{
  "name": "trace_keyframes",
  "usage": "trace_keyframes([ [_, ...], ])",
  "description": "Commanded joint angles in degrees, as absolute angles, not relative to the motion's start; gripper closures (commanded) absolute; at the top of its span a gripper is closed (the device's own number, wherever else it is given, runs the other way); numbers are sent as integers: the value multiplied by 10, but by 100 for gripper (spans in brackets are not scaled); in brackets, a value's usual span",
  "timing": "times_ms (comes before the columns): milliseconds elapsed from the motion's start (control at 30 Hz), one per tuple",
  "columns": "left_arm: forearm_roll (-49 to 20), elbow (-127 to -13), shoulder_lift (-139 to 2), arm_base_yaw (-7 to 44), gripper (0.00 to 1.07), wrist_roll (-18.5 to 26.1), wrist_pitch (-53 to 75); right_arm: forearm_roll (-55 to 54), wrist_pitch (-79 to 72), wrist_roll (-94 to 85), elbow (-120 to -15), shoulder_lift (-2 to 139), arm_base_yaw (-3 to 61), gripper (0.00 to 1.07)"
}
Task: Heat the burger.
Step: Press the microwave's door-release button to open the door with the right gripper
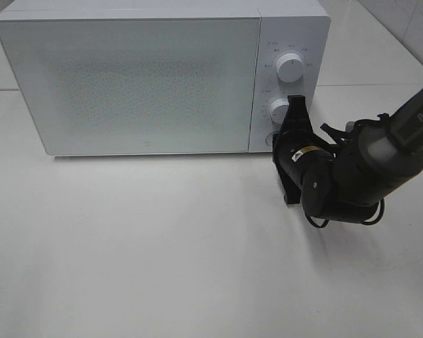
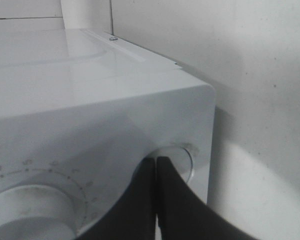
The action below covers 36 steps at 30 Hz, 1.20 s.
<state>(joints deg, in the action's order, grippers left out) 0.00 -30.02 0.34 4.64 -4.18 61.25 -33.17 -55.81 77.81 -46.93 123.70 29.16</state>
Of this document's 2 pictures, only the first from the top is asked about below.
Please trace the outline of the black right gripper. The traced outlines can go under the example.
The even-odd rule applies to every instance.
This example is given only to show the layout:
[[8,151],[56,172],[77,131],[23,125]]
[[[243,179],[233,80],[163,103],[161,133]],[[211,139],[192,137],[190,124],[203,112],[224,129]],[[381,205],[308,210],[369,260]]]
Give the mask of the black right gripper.
[[304,96],[288,96],[281,132],[273,136],[273,160],[286,205],[335,205],[335,146],[313,133]]

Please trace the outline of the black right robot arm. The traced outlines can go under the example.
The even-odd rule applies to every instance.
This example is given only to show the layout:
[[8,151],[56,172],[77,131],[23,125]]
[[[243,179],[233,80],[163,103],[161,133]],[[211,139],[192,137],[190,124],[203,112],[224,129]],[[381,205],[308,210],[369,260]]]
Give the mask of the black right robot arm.
[[288,110],[273,135],[272,158],[287,205],[300,204],[308,222],[374,225],[385,197],[423,170],[423,88],[393,115],[361,119],[314,133],[305,98],[288,97]]

